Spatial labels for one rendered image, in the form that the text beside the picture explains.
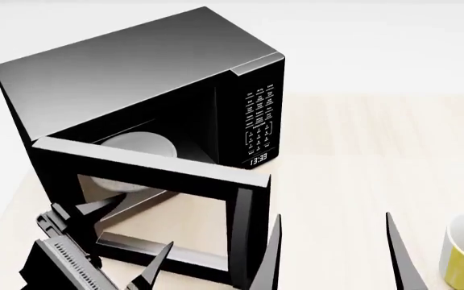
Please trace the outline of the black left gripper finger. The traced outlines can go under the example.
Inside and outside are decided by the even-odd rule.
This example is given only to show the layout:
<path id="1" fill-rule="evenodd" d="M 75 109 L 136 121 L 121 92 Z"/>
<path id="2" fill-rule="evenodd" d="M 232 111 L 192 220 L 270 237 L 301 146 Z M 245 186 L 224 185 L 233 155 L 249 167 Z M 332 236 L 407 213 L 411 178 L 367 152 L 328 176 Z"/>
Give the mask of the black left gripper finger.
<path id="1" fill-rule="evenodd" d="M 173 247 L 173 242 L 165 246 L 160 253 L 145 267 L 143 272 L 135 277 L 125 290 L 152 290 L 160 272 L 160 266 L 167 258 Z"/>
<path id="2" fill-rule="evenodd" d="M 105 200 L 76 205 L 74 207 L 75 217 L 80 218 L 83 222 L 96 223 L 103 219 L 107 214 L 112 212 L 122 203 L 125 195 L 116 195 L 108 197 Z"/>

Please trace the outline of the white round turntable plate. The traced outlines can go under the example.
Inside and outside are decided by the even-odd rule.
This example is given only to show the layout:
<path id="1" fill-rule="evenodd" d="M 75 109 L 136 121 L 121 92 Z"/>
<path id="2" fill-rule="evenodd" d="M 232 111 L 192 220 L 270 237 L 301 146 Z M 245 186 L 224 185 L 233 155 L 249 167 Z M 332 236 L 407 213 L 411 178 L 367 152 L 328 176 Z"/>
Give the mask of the white round turntable plate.
<path id="1" fill-rule="evenodd" d="M 153 132 L 129 132 L 107 139 L 101 145 L 103 147 L 138 151 L 165 157 L 177 157 L 175 145 L 166 137 Z M 101 188 L 115 193 L 137 193 L 150 189 L 144 185 L 124 183 L 116 180 L 96 177 L 92 177 L 91 179 Z"/>

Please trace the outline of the black microwave oven body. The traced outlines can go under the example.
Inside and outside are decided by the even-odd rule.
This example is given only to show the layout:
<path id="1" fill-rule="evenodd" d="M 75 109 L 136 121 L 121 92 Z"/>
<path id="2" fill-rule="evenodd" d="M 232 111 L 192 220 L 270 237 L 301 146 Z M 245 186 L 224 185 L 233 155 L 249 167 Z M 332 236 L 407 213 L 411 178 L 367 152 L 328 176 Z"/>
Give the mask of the black microwave oven body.
<path id="1" fill-rule="evenodd" d="M 0 89 L 28 156 L 43 137 L 142 131 L 175 145 L 168 158 L 255 172 L 280 152 L 284 65 L 203 6 L 4 62 Z"/>

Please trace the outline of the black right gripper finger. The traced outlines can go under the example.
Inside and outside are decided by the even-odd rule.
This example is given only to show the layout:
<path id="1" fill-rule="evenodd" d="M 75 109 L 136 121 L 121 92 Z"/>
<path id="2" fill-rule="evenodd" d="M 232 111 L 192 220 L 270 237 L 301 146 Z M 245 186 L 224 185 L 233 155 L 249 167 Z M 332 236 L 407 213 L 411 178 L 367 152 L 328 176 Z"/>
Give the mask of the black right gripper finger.
<path id="1" fill-rule="evenodd" d="M 385 213 L 387 243 L 397 290 L 428 290 L 415 268 L 389 212 Z"/>
<path id="2" fill-rule="evenodd" d="M 281 242 L 282 221 L 281 214 L 277 214 L 263 260 L 249 290 L 278 290 Z"/>

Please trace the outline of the black microwave door with window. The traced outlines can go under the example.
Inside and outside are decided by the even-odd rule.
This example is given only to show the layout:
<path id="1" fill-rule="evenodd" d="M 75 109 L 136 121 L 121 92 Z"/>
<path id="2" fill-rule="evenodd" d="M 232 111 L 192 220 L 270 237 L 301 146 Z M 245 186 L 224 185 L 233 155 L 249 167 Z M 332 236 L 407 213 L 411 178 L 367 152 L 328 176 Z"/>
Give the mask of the black microwave door with window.
<path id="1" fill-rule="evenodd" d="M 53 137 L 34 142 L 29 156 L 48 199 L 64 209 L 90 203 L 83 198 L 79 176 L 224 201 L 227 255 L 180 248 L 166 269 L 239 289 L 251 286 L 267 248 L 270 176 Z"/>

